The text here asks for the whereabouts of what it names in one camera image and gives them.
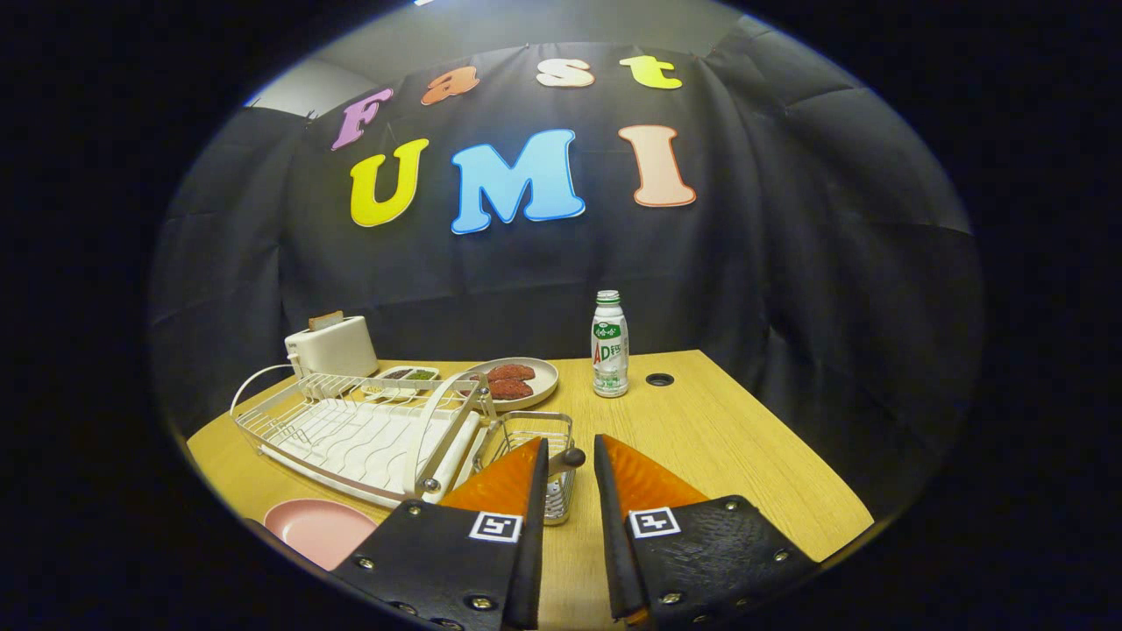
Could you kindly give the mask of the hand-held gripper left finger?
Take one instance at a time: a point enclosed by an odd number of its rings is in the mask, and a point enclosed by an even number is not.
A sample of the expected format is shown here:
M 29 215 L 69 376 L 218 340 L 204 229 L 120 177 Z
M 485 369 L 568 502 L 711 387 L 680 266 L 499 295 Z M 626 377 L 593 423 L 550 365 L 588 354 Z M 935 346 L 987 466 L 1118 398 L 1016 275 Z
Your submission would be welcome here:
M 534 630 L 549 458 L 532 439 L 440 503 L 405 500 L 333 578 L 425 630 Z

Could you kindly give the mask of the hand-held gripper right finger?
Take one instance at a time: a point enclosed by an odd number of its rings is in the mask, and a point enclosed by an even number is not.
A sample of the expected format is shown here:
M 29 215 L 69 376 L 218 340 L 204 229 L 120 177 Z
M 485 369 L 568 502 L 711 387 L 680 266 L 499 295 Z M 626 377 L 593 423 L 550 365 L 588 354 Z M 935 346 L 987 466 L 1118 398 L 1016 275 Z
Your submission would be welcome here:
M 708 499 L 609 435 L 594 438 L 611 616 L 626 627 L 741 627 L 820 564 L 741 495 Z

